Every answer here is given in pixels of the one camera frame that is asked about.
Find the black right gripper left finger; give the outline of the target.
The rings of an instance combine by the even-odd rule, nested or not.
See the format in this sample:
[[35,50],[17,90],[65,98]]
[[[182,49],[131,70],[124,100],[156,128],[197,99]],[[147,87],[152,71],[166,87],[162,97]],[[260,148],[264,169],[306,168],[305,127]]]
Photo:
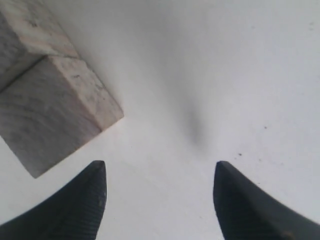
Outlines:
[[2,240],[94,240],[107,201],[106,165],[95,160],[51,197],[0,226]]

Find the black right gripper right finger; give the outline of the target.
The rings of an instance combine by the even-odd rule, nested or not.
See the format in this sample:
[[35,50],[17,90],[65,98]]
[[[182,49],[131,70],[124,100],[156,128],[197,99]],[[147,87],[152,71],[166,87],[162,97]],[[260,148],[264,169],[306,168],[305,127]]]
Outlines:
[[267,194],[227,161],[215,165],[213,205],[226,240],[318,240],[320,225]]

